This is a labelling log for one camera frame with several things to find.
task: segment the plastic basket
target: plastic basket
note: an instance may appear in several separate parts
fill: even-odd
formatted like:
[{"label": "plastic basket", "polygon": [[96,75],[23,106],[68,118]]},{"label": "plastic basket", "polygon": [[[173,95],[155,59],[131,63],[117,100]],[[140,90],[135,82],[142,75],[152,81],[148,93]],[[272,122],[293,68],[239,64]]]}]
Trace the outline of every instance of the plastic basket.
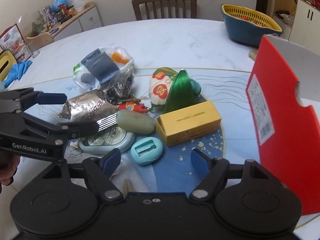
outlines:
[{"label": "plastic basket", "polygon": [[259,47],[265,34],[283,33],[282,28],[268,15],[232,4],[221,6],[228,36],[233,41]]}]

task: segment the silver foil wrapper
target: silver foil wrapper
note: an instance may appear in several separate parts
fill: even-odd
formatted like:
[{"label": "silver foil wrapper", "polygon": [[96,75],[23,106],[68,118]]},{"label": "silver foil wrapper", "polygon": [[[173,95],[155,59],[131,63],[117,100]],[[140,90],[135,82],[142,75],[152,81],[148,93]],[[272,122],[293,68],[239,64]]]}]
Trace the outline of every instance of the silver foil wrapper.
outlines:
[{"label": "silver foil wrapper", "polygon": [[103,99],[103,92],[92,90],[69,99],[63,106],[59,117],[74,121],[93,121],[118,112],[118,108]]}]

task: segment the red cardboard box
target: red cardboard box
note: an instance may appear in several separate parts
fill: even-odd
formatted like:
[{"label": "red cardboard box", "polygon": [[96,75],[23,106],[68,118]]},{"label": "red cardboard box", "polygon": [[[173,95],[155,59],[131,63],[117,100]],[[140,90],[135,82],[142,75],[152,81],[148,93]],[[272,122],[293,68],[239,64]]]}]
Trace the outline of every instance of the red cardboard box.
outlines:
[{"label": "red cardboard box", "polygon": [[300,198],[303,215],[320,212],[320,56],[263,36],[247,85],[260,162]]}]

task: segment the yellow tissue box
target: yellow tissue box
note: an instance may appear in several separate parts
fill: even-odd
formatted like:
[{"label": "yellow tissue box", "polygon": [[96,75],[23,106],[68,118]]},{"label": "yellow tissue box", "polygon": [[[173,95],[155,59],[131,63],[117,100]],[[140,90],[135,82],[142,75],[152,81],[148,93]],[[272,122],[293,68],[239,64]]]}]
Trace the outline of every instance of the yellow tissue box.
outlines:
[{"label": "yellow tissue box", "polygon": [[167,146],[215,132],[221,116],[211,101],[185,107],[156,118],[156,132]]}]

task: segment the small chair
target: small chair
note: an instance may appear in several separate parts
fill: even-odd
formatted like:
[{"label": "small chair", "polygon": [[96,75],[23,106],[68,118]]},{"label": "small chair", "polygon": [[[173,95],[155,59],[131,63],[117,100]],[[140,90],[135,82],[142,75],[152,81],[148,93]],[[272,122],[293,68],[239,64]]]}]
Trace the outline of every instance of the small chair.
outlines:
[{"label": "small chair", "polygon": [[[179,8],[178,8],[178,0],[132,0],[132,6],[134,10],[134,14],[136,16],[137,21],[142,20],[141,16],[141,11],[140,11],[140,4],[145,4],[146,8],[146,14],[147,14],[147,19],[150,19],[150,13],[149,13],[149,7],[148,3],[152,2],[152,7],[153,7],[153,17],[154,19],[158,18],[157,15],[157,10],[156,10],[156,3],[155,2],[160,2],[160,11],[161,11],[161,18],[164,17],[164,3],[163,1],[166,1],[167,7],[168,7],[168,16],[169,18],[172,18],[172,12],[171,12],[171,4],[170,1],[175,1],[175,16],[176,18],[179,18]],[[185,1],[190,1],[190,10],[191,10],[191,18],[197,18],[197,0],[182,0],[182,17],[186,18],[186,3]]]},{"label": "small chair", "polygon": [[6,49],[0,53],[0,80],[3,81],[7,77],[10,69],[17,61],[10,50]]},{"label": "small chair", "polygon": [[50,43],[53,43],[54,40],[50,33],[41,33],[36,37],[25,37],[24,41],[27,46],[29,46],[32,43],[33,49],[40,49]]}]

